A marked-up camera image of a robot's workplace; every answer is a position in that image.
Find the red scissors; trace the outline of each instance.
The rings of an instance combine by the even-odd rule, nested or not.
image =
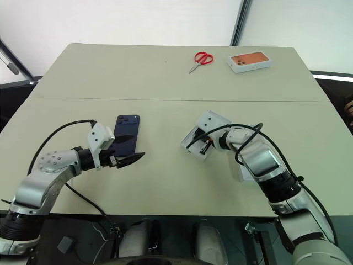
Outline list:
[[[200,65],[208,65],[213,61],[213,56],[211,54],[208,54],[204,51],[200,51],[197,54],[195,54],[195,65],[191,68],[189,73],[192,73],[195,71],[196,68],[198,68]]]

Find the table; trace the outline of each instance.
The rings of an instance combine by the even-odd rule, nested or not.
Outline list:
[[[189,75],[199,50],[216,61]],[[256,50],[268,54],[273,67],[236,75],[223,59]],[[142,57],[149,63],[138,65]],[[60,125],[94,118],[114,127],[117,115],[139,114],[136,150],[146,155],[126,168],[88,171],[72,181],[108,214],[273,216],[258,185],[232,173],[233,155],[214,151],[202,162],[180,147],[207,110],[236,123],[262,121],[263,132],[328,212],[353,214],[341,203],[352,197],[351,134],[295,50],[279,47],[69,45],[0,134],[1,196],[13,197],[35,150]],[[88,125],[67,128],[44,151],[87,147],[88,133]],[[52,212],[98,213],[66,188]]]

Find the scissors handle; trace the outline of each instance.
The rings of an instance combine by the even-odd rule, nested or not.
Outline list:
[[[213,56],[204,51],[200,51],[195,54],[195,62],[201,65],[207,65],[213,61]]]

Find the robotic arm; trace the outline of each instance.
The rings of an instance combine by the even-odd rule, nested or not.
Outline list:
[[[334,235],[325,216],[300,182],[286,168],[273,146],[261,135],[242,146],[254,130],[233,126],[217,130],[231,121],[207,112],[181,145],[205,159],[212,149],[239,152],[240,159],[278,215],[276,228],[284,247],[293,253],[293,264],[351,264],[334,245]]]
[[[67,151],[49,152],[39,158],[38,166],[21,182],[0,226],[0,255],[24,255],[33,250],[40,230],[49,215],[61,188],[82,171],[102,167],[124,167],[145,153],[117,160],[113,142],[123,142],[133,136],[115,137],[109,127],[95,123],[88,136],[89,149],[76,147]]]

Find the blue smartphone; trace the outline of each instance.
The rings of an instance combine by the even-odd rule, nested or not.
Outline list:
[[[113,143],[114,156],[125,157],[135,153],[138,126],[140,124],[139,115],[119,115],[116,119],[114,136],[123,134],[135,135],[135,138],[119,144]]]

